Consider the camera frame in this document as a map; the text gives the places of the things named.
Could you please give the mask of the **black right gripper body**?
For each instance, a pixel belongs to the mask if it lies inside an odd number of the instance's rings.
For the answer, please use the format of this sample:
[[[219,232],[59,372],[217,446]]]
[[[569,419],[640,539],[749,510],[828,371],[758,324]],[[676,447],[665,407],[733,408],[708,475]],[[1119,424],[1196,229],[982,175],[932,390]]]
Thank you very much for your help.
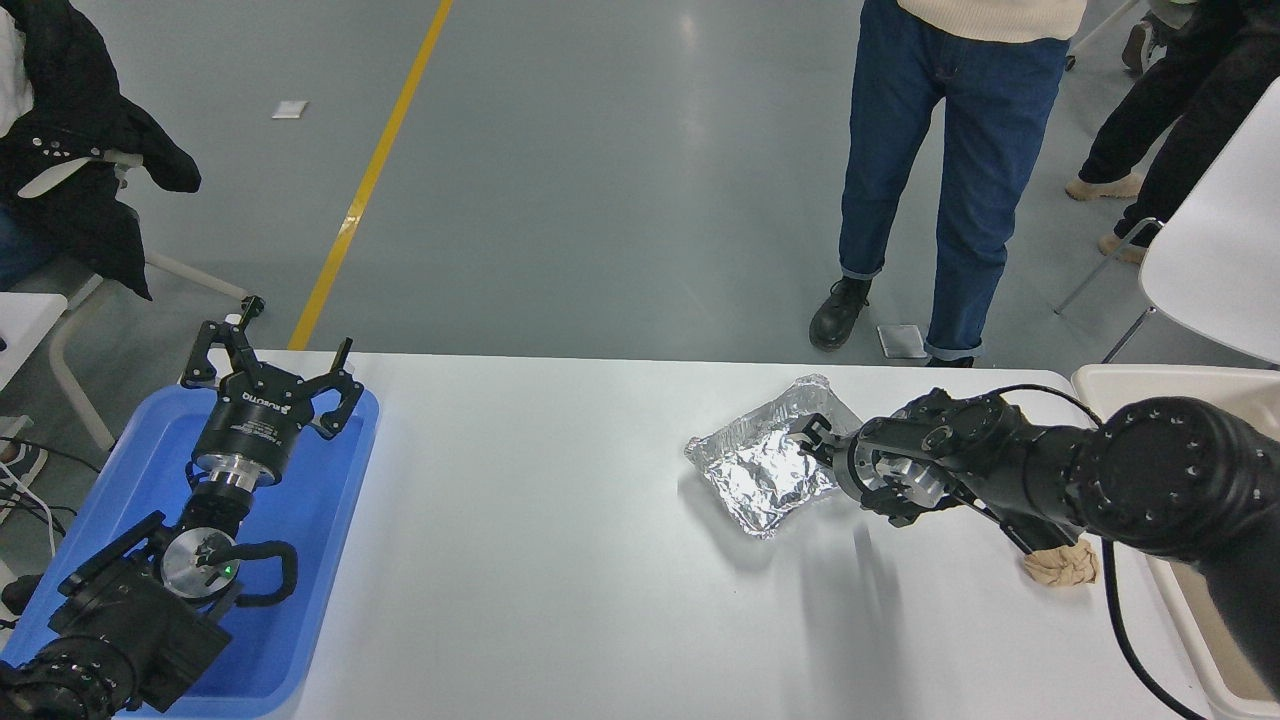
[[[873,448],[861,448],[861,430],[863,427],[859,427],[836,439],[832,477],[838,488],[861,509],[886,514],[883,491],[887,489],[887,482],[877,466],[879,455]]]

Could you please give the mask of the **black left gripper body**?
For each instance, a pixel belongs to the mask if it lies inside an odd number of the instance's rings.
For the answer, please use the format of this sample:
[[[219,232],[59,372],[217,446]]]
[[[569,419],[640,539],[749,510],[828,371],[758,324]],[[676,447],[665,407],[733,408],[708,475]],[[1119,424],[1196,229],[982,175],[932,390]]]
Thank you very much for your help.
[[[242,457],[261,473],[283,473],[305,424],[302,378],[274,366],[223,378],[191,460],[204,470]]]

